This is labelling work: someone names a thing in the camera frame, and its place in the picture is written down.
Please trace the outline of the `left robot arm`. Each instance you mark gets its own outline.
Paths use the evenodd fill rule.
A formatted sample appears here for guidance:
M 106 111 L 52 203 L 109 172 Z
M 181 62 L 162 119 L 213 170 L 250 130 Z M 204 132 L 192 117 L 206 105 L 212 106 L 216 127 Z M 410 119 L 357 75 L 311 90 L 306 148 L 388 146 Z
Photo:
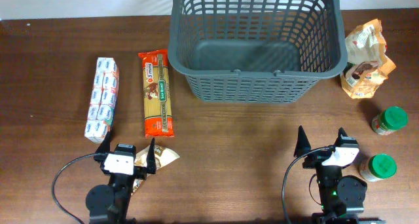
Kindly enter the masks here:
M 146 156 L 146 165 L 134 164 L 136 147 L 119 143 L 114 151 L 110 149 L 111 133 L 96 149 L 94 160 L 100 164 L 101 171 L 109 176 L 105 185 L 97 185 L 86 196 L 90 223 L 137 223 L 127 218 L 128 207 L 134 181 L 146 180 L 149 174 L 156 173 L 155 140 L 152 140 Z

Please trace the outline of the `green lid seasoning jar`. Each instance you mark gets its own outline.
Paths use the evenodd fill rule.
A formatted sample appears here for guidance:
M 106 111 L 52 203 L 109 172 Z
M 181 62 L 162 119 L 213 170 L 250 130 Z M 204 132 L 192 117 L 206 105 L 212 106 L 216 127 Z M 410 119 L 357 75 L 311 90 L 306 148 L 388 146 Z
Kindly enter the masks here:
M 387 154 L 377 154 L 365 159 L 359 166 L 359 174 L 367 181 L 388 179 L 397 172 L 397 164 Z

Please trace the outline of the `orange snack bag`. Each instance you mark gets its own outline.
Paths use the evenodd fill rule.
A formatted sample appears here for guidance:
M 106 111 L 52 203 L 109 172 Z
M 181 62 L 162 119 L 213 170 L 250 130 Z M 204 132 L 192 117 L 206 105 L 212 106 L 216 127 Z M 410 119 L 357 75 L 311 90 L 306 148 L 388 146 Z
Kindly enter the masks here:
M 396 68 L 386 56 L 387 43 L 379 19 L 357 26 L 345 38 L 348 62 L 340 74 L 341 87 L 352 99 L 372 98 Z

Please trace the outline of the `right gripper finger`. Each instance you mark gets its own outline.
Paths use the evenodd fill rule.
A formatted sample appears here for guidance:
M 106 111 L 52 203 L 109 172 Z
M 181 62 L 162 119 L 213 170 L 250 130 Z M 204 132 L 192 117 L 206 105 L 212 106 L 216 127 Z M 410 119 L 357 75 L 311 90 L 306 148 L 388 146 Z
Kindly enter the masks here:
M 301 157 L 303 154 L 308 153 L 311 150 L 310 142 L 308 141 L 308 138 L 306 136 L 306 133 L 304 131 L 304 128 L 302 126 L 299 126 L 298 128 L 298 138 L 297 143 L 295 146 L 294 151 L 294 157 Z
M 338 129 L 338 136 L 336 138 L 336 141 L 334 142 L 334 147 L 342 147 L 348 139 L 348 135 L 344 131 L 343 127 Z

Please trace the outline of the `green lid spice jar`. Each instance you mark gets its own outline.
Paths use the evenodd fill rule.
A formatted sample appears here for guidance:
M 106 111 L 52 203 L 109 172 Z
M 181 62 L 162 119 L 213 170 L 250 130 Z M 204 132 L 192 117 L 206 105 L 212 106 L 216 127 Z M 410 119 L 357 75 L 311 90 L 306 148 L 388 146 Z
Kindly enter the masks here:
M 390 135 L 409 122 L 407 112 L 401 107 L 392 106 L 378 114 L 371 122 L 371 128 L 378 135 Z

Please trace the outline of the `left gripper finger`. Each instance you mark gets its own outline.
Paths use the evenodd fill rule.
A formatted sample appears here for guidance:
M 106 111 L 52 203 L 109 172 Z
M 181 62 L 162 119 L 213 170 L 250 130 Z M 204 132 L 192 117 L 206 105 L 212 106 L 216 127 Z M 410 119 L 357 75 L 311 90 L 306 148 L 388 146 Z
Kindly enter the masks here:
M 111 131 L 106 133 L 104 140 L 101 142 L 99 147 L 96 149 L 96 153 L 109 153 L 111 143 Z
M 155 160 L 155 138 L 151 140 L 149 150 L 147 152 L 147 173 L 156 174 L 156 160 Z

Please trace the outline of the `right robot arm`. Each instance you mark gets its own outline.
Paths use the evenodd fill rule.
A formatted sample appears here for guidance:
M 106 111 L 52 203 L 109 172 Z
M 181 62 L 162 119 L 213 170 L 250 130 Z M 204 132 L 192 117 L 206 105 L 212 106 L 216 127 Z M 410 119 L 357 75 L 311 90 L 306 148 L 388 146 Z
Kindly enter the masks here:
M 313 149 L 304 128 L 299 127 L 294 161 L 302 159 L 304 169 L 315 170 L 319 189 L 321 212 L 312 214 L 312 223 L 385 223 L 378 218 L 359 218 L 364 212 L 367 183 L 356 176 L 342 174 L 358 153 L 357 140 L 348 136 L 343 128 L 338 129 L 334 144 Z

